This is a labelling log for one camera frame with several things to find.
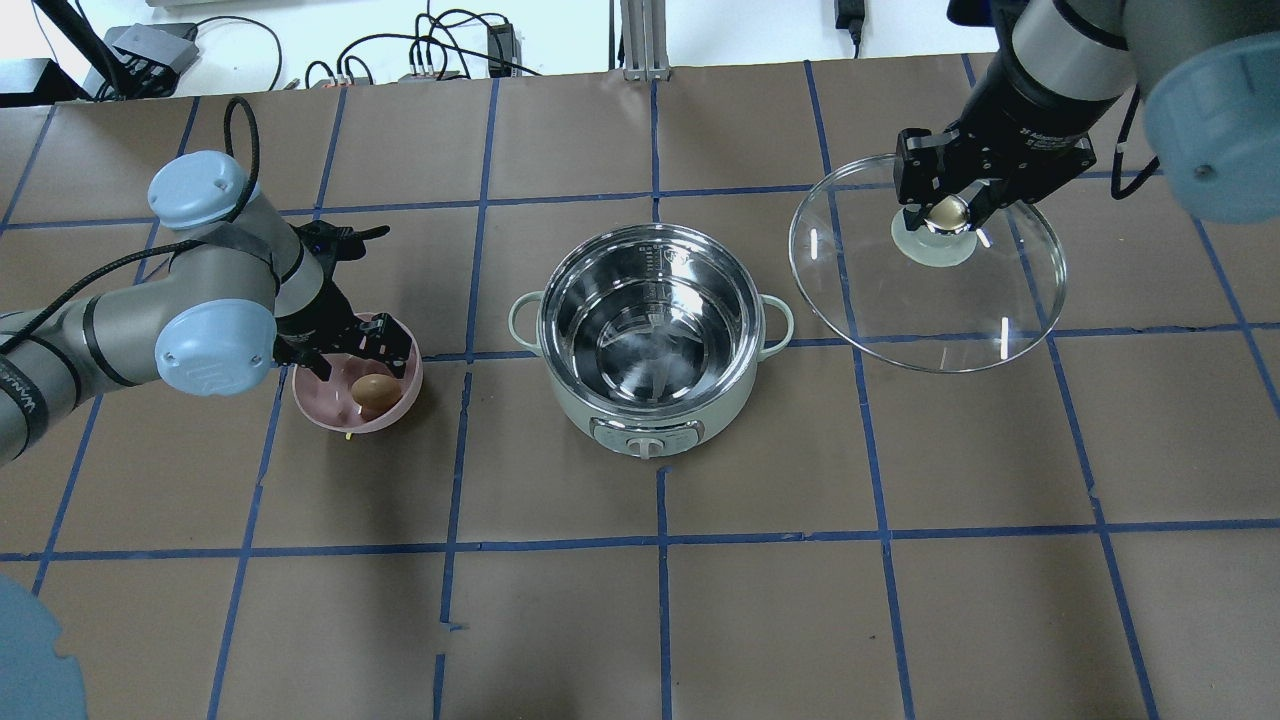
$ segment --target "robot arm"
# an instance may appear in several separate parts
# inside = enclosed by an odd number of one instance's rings
[[[332,279],[338,260],[358,259],[364,240],[387,228],[293,228],[256,188],[224,222],[247,182],[221,152],[172,161],[148,200],[163,224],[195,243],[174,256],[169,275],[65,305],[0,352],[0,465],[84,400],[155,379],[192,395],[236,395],[257,386],[273,357],[328,379],[326,352],[403,374],[403,328],[387,314],[357,319]],[[0,315],[0,341],[36,315]]]
[[[963,4],[952,0],[954,18]],[[899,135],[909,231],[964,232],[1056,191],[1097,161],[1088,131],[1135,79],[1148,140],[1188,210],[1280,214],[1274,0],[992,0],[991,20],[1001,49],[959,119]]]

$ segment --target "pot handle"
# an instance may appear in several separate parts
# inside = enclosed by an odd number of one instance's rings
[[[772,305],[777,307],[778,311],[782,313],[782,316],[787,319],[787,334],[782,336],[782,340],[773,347],[762,348],[760,354],[756,355],[755,357],[756,363],[768,360],[769,357],[773,357],[778,352],[782,352],[782,348],[786,347],[788,342],[791,342],[791,336],[794,336],[796,332],[796,316],[791,314],[791,307],[787,307],[786,302],[783,302],[777,297],[773,297],[772,295],[764,295],[764,293],[760,293],[760,302],[765,305]]]
[[[511,311],[507,313],[507,332],[511,333],[511,337],[516,342],[518,342],[521,347],[532,352],[534,355],[541,355],[543,348],[539,347],[536,342],[529,342],[527,340],[520,337],[520,331],[516,329],[516,315],[520,314],[520,309],[524,307],[525,305],[529,305],[530,302],[541,302],[543,295],[545,293],[540,290],[536,292],[527,292],[525,295],[521,295],[520,297],[516,299],[516,302],[511,306]]]

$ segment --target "power adapter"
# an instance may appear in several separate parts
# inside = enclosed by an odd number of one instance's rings
[[[867,23],[867,0],[836,0],[836,28],[847,29],[854,38],[854,58],[863,51],[863,24]]]
[[[489,56],[500,58],[508,63],[520,63],[520,38],[511,23],[493,26],[489,33]],[[489,60],[489,77],[512,77],[517,74],[511,65]]]

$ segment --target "black cable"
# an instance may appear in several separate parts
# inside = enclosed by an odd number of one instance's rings
[[[419,37],[422,37],[422,18],[426,18],[431,23],[431,29],[429,29],[426,32],[426,37],[434,38],[435,37],[435,28],[440,28],[440,29],[444,31],[444,36],[449,38],[449,42],[453,44],[453,49],[458,50],[458,51],[462,50],[462,46],[458,45],[458,38],[453,37],[453,32],[449,28],[442,26],[439,18],[436,18],[434,15],[430,15],[428,13],[419,13],[417,17],[413,18],[413,35],[416,35]],[[445,45],[442,45],[440,49],[442,49],[440,54],[444,58],[440,60],[440,72],[436,73],[436,76],[435,76],[436,79],[443,78],[444,73],[448,72],[448,69],[449,69],[449,49]],[[466,63],[466,60],[462,59],[462,55],[458,55],[458,61],[462,63],[462,74],[465,74],[467,77],[467,79],[471,79],[471,68],[467,67],[467,63]],[[426,49],[426,64],[429,64],[429,65],[431,64],[431,47],[430,47],[430,44],[428,44],[428,49]]]
[[[132,255],[125,255],[124,258],[113,260],[106,265],[102,265],[101,268],[76,281],[69,288],[67,288],[61,295],[59,295],[56,300],[50,302],[47,307],[45,307],[44,310],[40,311],[40,314],[32,318],[29,323],[23,325],[22,329],[9,336],[9,340],[6,340],[4,345],[0,345],[0,355],[8,355],[9,352],[13,351],[14,347],[18,347],[19,345],[29,340],[31,336],[35,334],[37,329],[40,329],[40,325],[44,325],[45,322],[49,320],[49,318],[54,316],[54,313],[58,313],[58,310],[60,310],[63,305],[70,302],[72,297],[76,297],[76,295],[79,293],[79,291],[84,290],[86,287],[90,286],[90,283],[97,281],[99,278],[114,270],[118,270],[125,265],[137,263],[138,260],[143,260],[154,255],[164,255],[166,252],[182,252],[184,250],[191,250],[197,245],[200,245],[200,241],[197,240],[184,240],[182,242],[174,242],[172,245],[161,245],[160,247],[152,247],[150,250],[140,250]]]
[[[266,32],[271,33],[271,40],[275,41],[275,74],[271,76],[271,85],[266,90],[268,91],[275,90],[275,83],[280,82],[280,72],[284,69],[284,46],[280,45],[280,36],[275,35],[274,29],[271,29],[271,28],[266,27],[265,24],[255,20],[253,18],[246,18],[243,15],[214,15],[211,18],[205,18],[205,19],[200,20],[198,23],[196,23],[196,27],[200,27],[200,26],[202,26],[205,23],[211,23],[214,20],[239,20],[239,22],[243,22],[243,23],[255,24],[255,26],[265,29]]]
[[[355,47],[357,45],[360,45],[362,42],[369,42],[370,40],[380,40],[380,38],[384,38],[384,37],[390,37],[390,38],[396,38],[396,40],[421,40],[422,42],[428,42],[430,45],[438,45],[440,47],[449,47],[448,45],[440,42],[439,40],[435,40],[434,37],[413,37],[412,35],[404,35],[404,33],[401,33],[401,32],[376,32],[374,35],[366,35],[365,37],[361,37],[358,40],[352,41],[351,45],[347,45],[346,47],[342,49],[342,53],[338,54],[338,58],[339,59],[344,59],[347,56],[347,53],[351,53],[352,50],[355,50]],[[494,61],[494,63],[500,63],[503,65],[507,65],[508,68],[515,68],[515,69],[517,69],[517,70],[520,70],[522,73],[529,73],[531,76],[541,76],[541,73],[539,73],[536,70],[531,70],[531,69],[529,69],[525,65],[521,65],[518,63],[512,63],[511,60],[503,60],[500,58],[494,58],[493,55],[485,55],[484,53],[475,53],[472,50],[466,50],[466,49],[462,49],[462,47],[456,47],[454,50],[457,50],[458,53],[462,53],[465,55],[474,55],[476,58],[483,58],[485,60],[490,60],[490,61]]]
[[[324,60],[311,60],[311,64],[307,65],[307,72],[302,73],[302,79],[308,90],[311,88],[311,70],[316,65],[324,68],[324,72],[325,74],[329,76],[329,79],[333,81],[334,85],[338,85],[338,78],[333,74],[333,68],[329,67],[329,63],[325,63]]]
[[[618,33],[613,28],[613,0],[609,0],[609,61],[604,65],[608,69],[613,69],[613,41],[617,38]]]
[[[93,23],[90,22],[88,15],[84,13],[84,8],[81,6],[79,4],[79,0],[76,0],[76,10],[81,14],[82,18],[84,18],[84,23],[88,24],[90,29],[93,29]],[[110,78],[102,78],[102,81],[106,82],[108,79],[110,79],[111,92],[115,92],[123,100],[129,100],[129,96],[124,95],[124,91],[120,90],[120,76],[115,73],[115,63],[111,61],[111,60],[119,61],[119,59],[115,58],[115,53],[113,53],[111,49],[108,47],[106,40],[102,40],[102,42],[97,45],[97,49],[100,51],[99,53],[100,56],[102,58],[102,63],[106,65],[106,74],[110,76]],[[109,97],[106,92],[104,92],[102,87],[99,87],[97,92],[93,94],[95,102],[102,102],[108,99]]]
[[[369,63],[361,60],[360,58],[357,58],[355,55],[347,55],[347,65],[346,65],[346,68],[347,68],[347,77],[351,78],[351,82],[356,82],[356,76],[352,74],[352,72],[351,72],[351,61],[352,60],[360,63],[361,67],[365,68],[365,74],[369,77],[369,85],[374,85],[374,70],[369,69]]]
[[[227,101],[227,110],[223,111],[223,143],[227,146],[227,154],[232,158],[236,156],[236,151],[232,149],[232,115],[236,113],[236,108],[244,110],[244,119],[248,120],[248,147],[250,147],[250,168],[248,168],[248,183],[241,190],[239,197],[236,199],[236,206],[232,211],[223,218],[224,222],[234,223],[236,218],[239,218],[244,206],[248,205],[248,199],[253,195],[253,188],[257,187],[257,170],[259,170],[259,137],[257,137],[257,118],[253,117],[253,108],[250,106],[248,100],[244,100],[239,95],[233,96]]]
[[[45,32],[45,23],[40,22],[40,10],[36,9],[36,0],[31,0],[31,14],[36,18],[36,27],[40,28],[40,35],[45,36],[45,45],[49,46],[49,54],[54,56],[58,67],[61,67],[63,61],[58,59],[58,50],[54,50],[54,44],[49,40],[49,33]]]
[[[1133,97],[1129,99],[1129,109],[1125,110],[1124,122],[1120,123],[1120,135],[1116,137],[1115,154],[1111,156],[1111,197],[1124,200],[1143,186],[1151,176],[1160,169],[1160,158],[1152,158],[1147,167],[1138,172],[1129,184],[1120,187],[1120,168],[1124,165],[1124,143],[1129,141],[1129,129],[1133,127],[1133,118],[1138,114],[1138,100],[1142,94],[1133,88]]]
[[[436,19],[438,19],[438,20],[439,20],[440,23],[444,23],[444,18],[447,18],[447,17],[449,17],[449,15],[463,15],[463,17],[466,17],[466,19],[463,19],[463,20],[462,20],[462,22],[460,22],[460,23],[454,23],[454,24],[452,24],[452,26],[448,26],[448,27],[458,27],[458,26],[461,26],[461,24],[466,24],[466,23],[468,23],[468,22],[479,22],[480,24],[483,24],[483,26],[484,26],[484,29],[485,29],[485,45],[488,45],[488,40],[489,40],[489,38],[493,38],[493,41],[494,41],[494,46],[495,46],[495,47],[498,47],[498,61],[499,61],[499,63],[504,63],[504,61],[506,61],[506,56],[503,55],[503,51],[502,51],[502,44],[500,44],[500,42],[498,42],[498,32],[497,32],[495,29],[493,29],[493,26],[492,26],[492,24],[489,24],[489,20],[484,19],[484,17],[483,17],[483,15],[477,15],[477,14],[472,13],[471,10],[462,10],[462,9],[460,9],[460,8],[454,8],[454,9],[452,9],[452,10],[445,10],[445,12],[440,13],[440,14],[439,14],[439,15],[436,17]],[[445,27],[445,31],[444,31],[444,32],[449,32],[449,31],[448,31],[448,27]],[[458,46],[458,44],[457,44],[457,42],[454,42],[454,44],[453,44],[453,46],[454,46],[454,47],[457,47],[457,46]]]

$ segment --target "blue tape line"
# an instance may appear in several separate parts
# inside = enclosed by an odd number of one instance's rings
[[[51,560],[192,560],[206,557],[238,557],[233,547],[187,547],[172,550],[64,550]]]
[[[557,202],[605,202],[609,200],[635,200],[649,197],[649,192],[600,192],[595,195],[548,195],[545,197],[498,197],[489,205],[553,205]]]
[[[453,606],[453,565],[456,551],[452,550],[458,542],[458,516],[462,510],[462,473],[467,455],[467,413],[471,406],[471,370],[467,370],[462,379],[462,401],[458,409],[458,443],[453,455],[453,492],[449,496],[449,533],[448,550],[444,555],[444,582],[440,587],[440,623],[449,621],[449,611]]]
[[[1217,259],[1217,251],[1213,250],[1213,242],[1208,237],[1208,231],[1204,229],[1204,223],[1199,218],[1192,218],[1192,223],[1196,224],[1196,233],[1199,234],[1201,243],[1204,246],[1204,254],[1208,255],[1208,261],[1213,265],[1213,272],[1217,273],[1217,282],[1221,283],[1222,292],[1226,293],[1226,301],[1231,305],[1231,314],[1235,315],[1235,322],[1239,324],[1240,332],[1244,333],[1244,342],[1248,343],[1249,354],[1253,355],[1253,364],[1257,366],[1258,377],[1262,379],[1262,386],[1271,400],[1271,409],[1275,411],[1276,418],[1280,418],[1280,393],[1276,393],[1275,382],[1271,379],[1267,364],[1262,360],[1262,351],[1258,350],[1258,343],[1253,338],[1249,322],[1244,319],[1244,309],[1240,307],[1240,301],[1235,297],[1231,282],[1226,279],[1226,270],[1222,269],[1222,263]]]
[[[831,173],[831,151],[827,146],[827,128],[822,119],[822,104],[818,100],[818,86],[813,77],[813,63],[804,61],[805,81],[809,85],[809,101],[813,104],[814,127],[818,132],[818,149],[822,152],[822,167],[826,173]],[[841,291],[845,300],[845,319],[849,322],[849,332],[858,337],[858,324],[854,318],[854,306],[850,301],[849,274],[845,268],[844,238],[840,229],[840,213],[836,202],[831,202],[832,236],[836,242],[836,261],[840,269]],[[876,498],[876,529],[881,542],[881,560],[884,566],[884,592],[888,600],[888,620],[893,633],[893,651],[897,660],[897,679],[902,691],[902,712],[906,720],[915,720],[915,700],[911,693],[911,675],[906,662],[906,641],[902,634],[902,614],[897,602],[897,575],[893,571],[893,538],[890,532],[888,511],[884,506],[884,488],[881,483],[879,456],[876,451],[876,430],[872,424],[870,400],[867,392],[867,377],[863,369],[863,354],[856,348],[854,355],[854,379],[858,386],[858,409],[863,420],[863,436],[867,443],[867,461],[872,477],[872,495]]]
[[[262,443],[262,459],[257,464],[257,482],[261,484],[266,478],[266,470],[271,466],[271,450],[275,447],[275,429],[280,423],[280,407],[284,405],[284,384],[289,379],[289,368],[280,368],[279,380],[275,386],[275,404],[271,405],[271,418],[266,423],[266,441]]]
[[[333,115],[333,133],[329,135],[329,151],[324,156],[324,172],[320,174],[320,190],[316,192],[316,206],[311,219],[319,220],[323,214],[324,196],[329,192],[329,173],[333,172],[333,156],[338,152],[338,131],[342,129],[342,113],[347,109],[347,88],[338,91],[338,110]]]
[[[1036,277],[1032,274],[1030,261],[1024,252],[1021,237],[1012,217],[1009,217],[1009,227],[1014,233],[1014,238],[1018,241],[1018,255],[1023,265],[1023,274],[1027,277],[1027,284],[1030,290],[1032,299],[1036,302],[1036,313],[1039,316],[1041,323],[1044,324],[1044,307],[1039,301]],[[1097,497],[1093,465],[1089,461],[1089,454],[1084,447],[1084,433],[1080,430],[1080,420],[1075,414],[1075,402],[1071,400],[1071,388],[1066,382],[1066,370],[1062,368],[1062,357],[1057,351],[1057,341],[1053,337],[1053,332],[1050,332],[1048,337],[1044,338],[1044,345],[1048,347],[1050,360],[1053,364],[1053,375],[1057,379],[1057,389],[1062,396],[1062,407],[1066,411],[1066,420],[1071,429],[1071,441],[1075,445],[1075,455],[1080,465],[1080,474],[1084,478],[1084,487],[1089,497],[1089,506],[1093,510],[1094,529],[1098,534],[1098,541],[1102,544],[1102,555],[1106,560],[1107,575],[1111,578],[1111,589],[1116,597],[1116,609],[1120,612],[1120,625],[1124,628],[1125,642],[1129,646],[1129,656],[1133,660],[1134,673],[1138,676],[1138,688],[1142,692],[1142,702],[1147,708],[1148,720],[1158,720],[1160,711],[1156,708],[1156,696],[1151,688],[1151,680],[1147,675],[1147,664],[1142,656],[1142,647],[1138,643],[1138,632],[1133,625],[1133,615],[1129,611],[1129,598],[1124,589],[1124,582],[1120,578],[1120,565],[1116,561],[1115,548],[1111,543],[1111,533],[1107,529],[1106,514],[1102,511],[1102,501]]]
[[[964,74],[966,78],[969,78],[969,87],[978,85],[978,78],[977,76],[973,74],[973,63],[969,61],[969,54],[961,53],[960,61],[964,63]]]
[[[662,720],[671,720],[671,575],[667,565],[667,474],[658,469],[658,652],[662,662]]]
[[[323,544],[315,547],[255,547],[251,557],[342,557],[346,555],[434,555],[448,552],[443,542],[394,544]]]
[[[27,164],[22,168],[22,174],[18,176],[18,186],[13,188],[13,197],[9,199],[9,208],[4,211],[4,218],[0,218],[0,232],[9,228],[9,220],[13,219],[13,211],[18,208],[18,199],[22,197],[23,188],[27,187],[27,181],[31,179],[31,170],[36,167],[36,156],[40,155],[40,149],[45,145],[45,137],[49,136],[49,126],[54,122],[54,113],[58,111],[58,105],[50,105],[49,113],[45,114],[45,123],[40,126],[40,132],[36,135],[36,143],[31,146],[31,155],[27,156]]]
[[[1197,328],[1194,325],[1155,325],[1151,328],[1087,328],[1087,329],[1074,329],[1074,331],[1061,331],[1055,329],[1055,337],[1114,337],[1114,336],[1133,336],[1133,334],[1189,334],[1189,333],[1222,333],[1222,332],[1239,332],[1240,327],[1236,324],[1224,324],[1224,325],[1206,325]]]
[[[846,182],[831,186],[833,191],[842,190],[893,190],[891,182]]]
[[[786,542],[878,541],[879,530],[828,530],[818,533],[719,533],[669,536],[667,544],[773,544]]]
[[[808,184],[762,184],[750,187],[708,187],[695,190],[663,190],[658,197],[707,197],[714,195],[763,195],[769,192],[809,192]]]
[[[948,538],[1025,538],[1041,536],[1087,536],[1098,532],[1097,525],[1005,525],[998,528],[922,528],[893,530],[893,539],[948,539]]]
[[[662,197],[662,183],[658,176],[658,81],[649,81],[649,149],[653,156],[653,222],[662,222],[658,201]]]
[[[435,676],[431,679],[431,720],[440,720],[444,707],[444,653],[435,655]]]
[[[182,128],[182,140],[178,141],[178,154],[182,158],[187,152],[187,143],[191,142],[191,128],[196,127],[196,114],[200,111],[200,96],[191,99],[191,113],[187,114],[187,127]]]
[[[214,688],[209,693],[207,720],[218,717],[218,705],[223,696],[223,678],[227,675],[227,659],[232,651],[232,634],[236,632],[236,616],[239,612],[239,598],[244,592],[244,573],[248,569],[248,547],[253,543],[253,525],[257,524],[257,510],[262,500],[262,486],[253,486],[253,500],[250,503],[248,523],[244,524],[243,548],[236,564],[236,582],[232,584],[232,598],[227,606],[227,621],[223,624],[223,639],[218,647],[218,665],[214,667]]]
[[[104,218],[100,220],[47,220],[40,223],[12,223],[5,229],[35,231],[50,228],[97,228],[108,225],[146,225],[155,218]]]
[[[840,345],[849,345],[842,337],[813,337],[813,338],[796,338],[787,343],[787,347],[836,347]]]
[[[67,507],[72,502],[72,493],[76,492],[76,480],[79,478],[81,466],[84,464],[84,452],[88,451],[88,441],[93,434],[93,423],[97,421],[97,413],[102,409],[102,396],[93,398],[93,406],[88,410],[88,420],[84,421],[84,432],[81,434],[79,446],[76,448],[76,460],[72,462],[72,471],[67,477],[67,487],[63,488],[63,498],[58,502],[58,512],[54,515],[54,524],[49,529],[49,542],[40,556],[40,568],[36,570],[36,580],[31,584],[31,594],[40,596],[40,588],[45,585],[45,574],[49,571],[49,562],[54,556],[54,547],[58,544],[58,534],[63,530],[63,520],[67,519]]]
[[[266,474],[268,459],[275,443],[275,427],[280,419],[280,406],[284,398],[284,380],[288,369],[280,368],[275,384],[275,398],[271,402],[271,415],[266,423],[266,436],[262,438],[262,459],[259,462],[257,478],[253,480],[253,497],[248,505],[248,519],[244,521],[244,537],[241,541],[239,560],[236,562],[236,580],[232,583],[232,597],[227,606],[227,621],[223,624],[223,639],[218,648],[218,665],[214,667],[214,687],[209,693],[207,720],[218,717],[218,705],[223,696],[223,679],[227,675],[227,660],[230,656],[232,635],[236,633],[236,616],[239,614],[239,600],[244,592],[244,574],[253,550],[253,532],[257,529],[257,514],[262,506],[262,477]]]
[[[649,547],[658,544],[653,536],[618,536],[549,541],[483,541],[454,543],[458,552],[538,552],[544,550],[589,550],[596,547]]]
[[[1202,530],[1270,530],[1280,529],[1280,518],[1245,520],[1165,520],[1155,523],[1111,523],[1112,533],[1170,533]]]
[[[480,269],[484,264],[484,224],[489,214],[489,174],[493,169],[493,132],[498,118],[498,88],[502,81],[494,78],[489,90],[489,119],[484,132],[484,165],[480,170],[480,202],[476,205],[476,242],[471,254],[471,292],[467,297],[467,363],[476,348],[476,311],[480,306]]]
[[[1156,520],[1146,523],[1108,523],[1111,533],[1172,533],[1213,530],[1267,530],[1280,529],[1280,518],[1252,518],[1226,520]],[[1098,525],[1001,525],[987,528],[914,528],[892,530],[893,539],[955,539],[955,538],[1018,538],[1042,536],[1082,536],[1098,532]],[[826,530],[791,533],[723,533],[687,534],[666,538],[667,546],[690,544],[773,544],[804,542],[876,542],[879,530]],[[420,542],[394,544],[330,544],[296,547],[253,547],[250,557],[334,557],[348,555],[439,555],[445,552],[540,552],[563,550],[591,550],[604,547],[657,547],[657,536],[618,536],[603,538],[548,539],[548,541],[476,541],[476,542]],[[169,548],[169,550],[68,550],[55,551],[50,561],[97,560],[183,560],[239,557],[234,547]],[[0,562],[40,562],[42,552],[0,552]]]
[[[439,200],[434,202],[394,202],[387,205],[342,205],[338,208],[325,208],[324,213],[326,215],[340,215],[344,213],[387,213],[390,210],[443,210],[445,208],[476,208],[479,205],[479,200]]]

